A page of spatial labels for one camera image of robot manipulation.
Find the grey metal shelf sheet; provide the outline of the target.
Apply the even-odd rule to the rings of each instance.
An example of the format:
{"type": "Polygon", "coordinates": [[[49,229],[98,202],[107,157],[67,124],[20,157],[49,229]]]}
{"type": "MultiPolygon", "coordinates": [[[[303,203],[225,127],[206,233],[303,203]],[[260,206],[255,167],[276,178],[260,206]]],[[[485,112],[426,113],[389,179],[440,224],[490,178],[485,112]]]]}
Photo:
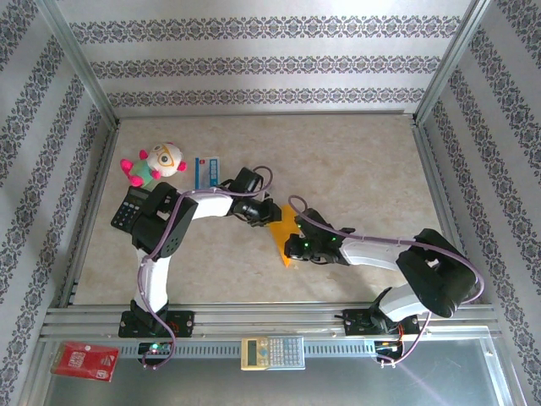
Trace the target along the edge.
{"type": "Polygon", "coordinates": [[[238,359],[174,359],[156,372],[121,359],[110,382],[51,380],[46,406],[501,406],[477,340],[420,343],[396,368],[308,358],[304,370],[243,371],[238,359]]]}

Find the blue white plastic packet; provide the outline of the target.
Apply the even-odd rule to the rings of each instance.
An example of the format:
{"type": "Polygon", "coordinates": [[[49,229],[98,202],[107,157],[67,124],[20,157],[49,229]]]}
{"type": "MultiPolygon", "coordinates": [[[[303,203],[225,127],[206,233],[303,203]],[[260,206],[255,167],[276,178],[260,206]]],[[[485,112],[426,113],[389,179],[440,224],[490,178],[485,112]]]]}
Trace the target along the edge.
{"type": "Polygon", "coordinates": [[[196,157],[194,159],[194,188],[208,189],[220,183],[220,158],[196,157]]]}

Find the beige scientific calculator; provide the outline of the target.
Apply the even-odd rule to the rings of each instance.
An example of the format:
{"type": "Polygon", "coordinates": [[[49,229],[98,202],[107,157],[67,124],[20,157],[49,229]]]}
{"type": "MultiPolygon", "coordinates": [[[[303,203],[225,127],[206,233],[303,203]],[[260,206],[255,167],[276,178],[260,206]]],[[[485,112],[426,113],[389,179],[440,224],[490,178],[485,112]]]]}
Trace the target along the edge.
{"type": "Polygon", "coordinates": [[[241,343],[241,370],[304,370],[302,336],[246,337],[241,343]]]}

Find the white pink plush toy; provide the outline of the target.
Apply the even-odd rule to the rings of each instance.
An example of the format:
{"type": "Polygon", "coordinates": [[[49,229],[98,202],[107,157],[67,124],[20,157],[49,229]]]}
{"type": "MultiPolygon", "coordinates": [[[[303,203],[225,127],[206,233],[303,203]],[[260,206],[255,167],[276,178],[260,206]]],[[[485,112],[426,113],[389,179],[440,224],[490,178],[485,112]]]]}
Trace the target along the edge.
{"type": "Polygon", "coordinates": [[[187,169],[183,153],[171,142],[161,142],[139,151],[139,159],[122,158],[120,168],[133,187],[148,189],[162,178],[169,178],[187,169]]]}

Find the black desk calculator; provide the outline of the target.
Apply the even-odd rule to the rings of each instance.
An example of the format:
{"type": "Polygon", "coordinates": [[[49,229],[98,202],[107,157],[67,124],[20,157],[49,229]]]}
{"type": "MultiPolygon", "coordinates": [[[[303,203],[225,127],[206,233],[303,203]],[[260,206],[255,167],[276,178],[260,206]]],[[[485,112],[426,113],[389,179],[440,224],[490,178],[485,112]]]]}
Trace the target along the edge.
{"type": "Polygon", "coordinates": [[[125,233],[131,233],[133,222],[149,195],[150,191],[146,189],[129,186],[123,202],[111,220],[111,226],[125,233]]]}

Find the red card packet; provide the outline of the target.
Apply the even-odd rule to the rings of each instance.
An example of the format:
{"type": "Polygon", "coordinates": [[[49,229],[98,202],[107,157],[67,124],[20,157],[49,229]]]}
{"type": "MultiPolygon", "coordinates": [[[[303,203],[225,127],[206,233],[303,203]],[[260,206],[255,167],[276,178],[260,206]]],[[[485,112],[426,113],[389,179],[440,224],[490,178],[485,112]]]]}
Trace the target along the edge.
{"type": "Polygon", "coordinates": [[[118,356],[118,348],[64,341],[59,345],[50,372],[58,376],[110,382],[118,356]]]}

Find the aluminium mounting rail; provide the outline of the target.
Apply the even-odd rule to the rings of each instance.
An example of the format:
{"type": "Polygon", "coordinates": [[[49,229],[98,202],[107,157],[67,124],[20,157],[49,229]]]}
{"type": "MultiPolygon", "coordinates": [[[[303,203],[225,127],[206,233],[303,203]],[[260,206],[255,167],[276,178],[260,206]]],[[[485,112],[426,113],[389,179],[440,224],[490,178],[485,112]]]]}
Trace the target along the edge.
{"type": "MultiPolygon", "coordinates": [[[[307,338],[345,337],[345,309],[368,308],[368,303],[243,303],[171,305],[171,310],[194,312],[193,339],[230,340],[244,336],[298,334],[307,338]]],[[[118,338],[125,305],[71,305],[52,308],[39,332],[41,341],[112,341],[118,338]]],[[[464,304],[452,318],[434,315],[428,337],[480,337],[486,332],[501,334],[494,307],[464,304]]]]}

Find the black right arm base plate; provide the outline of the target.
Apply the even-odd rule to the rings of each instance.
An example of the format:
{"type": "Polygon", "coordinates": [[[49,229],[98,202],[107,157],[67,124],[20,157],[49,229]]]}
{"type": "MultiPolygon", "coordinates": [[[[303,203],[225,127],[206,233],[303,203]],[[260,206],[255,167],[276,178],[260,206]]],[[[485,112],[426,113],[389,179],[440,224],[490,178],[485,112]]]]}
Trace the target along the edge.
{"type": "Polygon", "coordinates": [[[414,316],[408,316],[401,321],[392,321],[379,310],[345,309],[341,314],[334,315],[342,320],[347,336],[378,336],[417,334],[420,326],[414,316]]]}

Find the aluminium table side rail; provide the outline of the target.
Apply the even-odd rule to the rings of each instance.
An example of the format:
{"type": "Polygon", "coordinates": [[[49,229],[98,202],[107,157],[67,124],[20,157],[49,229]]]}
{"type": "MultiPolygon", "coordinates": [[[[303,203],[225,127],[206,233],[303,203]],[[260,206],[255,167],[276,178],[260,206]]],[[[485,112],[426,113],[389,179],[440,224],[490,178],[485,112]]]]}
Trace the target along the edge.
{"type": "Polygon", "coordinates": [[[75,233],[75,240],[72,255],[68,260],[68,268],[59,290],[55,306],[65,308],[70,305],[73,291],[76,289],[80,274],[85,263],[86,253],[90,244],[92,230],[96,223],[96,216],[101,202],[107,175],[111,166],[114,150],[117,144],[118,133],[121,123],[117,122],[114,129],[111,129],[105,140],[96,172],[92,178],[91,190],[88,199],[82,206],[81,220],[78,231],[75,233]]]}
{"type": "Polygon", "coordinates": [[[441,231],[444,237],[459,253],[470,261],[467,255],[468,252],[464,250],[460,228],[456,226],[455,212],[450,203],[450,196],[445,185],[445,180],[429,138],[424,128],[419,127],[416,123],[412,124],[412,132],[441,231]]]}

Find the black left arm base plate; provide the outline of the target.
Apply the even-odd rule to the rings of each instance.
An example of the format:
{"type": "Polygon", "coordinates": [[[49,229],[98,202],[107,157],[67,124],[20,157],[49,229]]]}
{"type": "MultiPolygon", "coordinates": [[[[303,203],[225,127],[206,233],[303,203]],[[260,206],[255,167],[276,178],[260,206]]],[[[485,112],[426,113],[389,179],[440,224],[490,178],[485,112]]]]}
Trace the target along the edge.
{"type": "MultiPolygon", "coordinates": [[[[169,310],[165,316],[165,323],[172,330],[175,337],[192,337],[194,330],[194,312],[183,310],[169,310]]],[[[133,311],[124,311],[118,328],[121,338],[166,338],[170,333],[151,314],[144,312],[142,318],[133,311]]]]}

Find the aluminium frame post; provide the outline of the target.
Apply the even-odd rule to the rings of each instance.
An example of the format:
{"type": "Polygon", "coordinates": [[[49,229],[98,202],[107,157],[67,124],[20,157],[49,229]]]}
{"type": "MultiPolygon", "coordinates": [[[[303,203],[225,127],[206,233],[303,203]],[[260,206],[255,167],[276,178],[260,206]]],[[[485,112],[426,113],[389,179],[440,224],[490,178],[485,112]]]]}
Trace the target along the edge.
{"type": "Polygon", "coordinates": [[[494,0],[472,0],[463,15],[461,23],[457,27],[456,34],[453,36],[449,46],[441,59],[439,67],[436,69],[434,77],[424,93],[415,113],[413,122],[420,126],[429,116],[434,104],[437,102],[440,93],[443,91],[447,80],[460,62],[462,55],[467,50],[468,43],[471,41],[483,17],[494,0]]]}
{"type": "Polygon", "coordinates": [[[116,129],[119,119],[112,104],[103,91],[99,80],[78,43],[56,0],[34,0],[53,35],[71,63],[75,73],[83,82],[90,98],[97,106],[109,129],[116,129]]]}

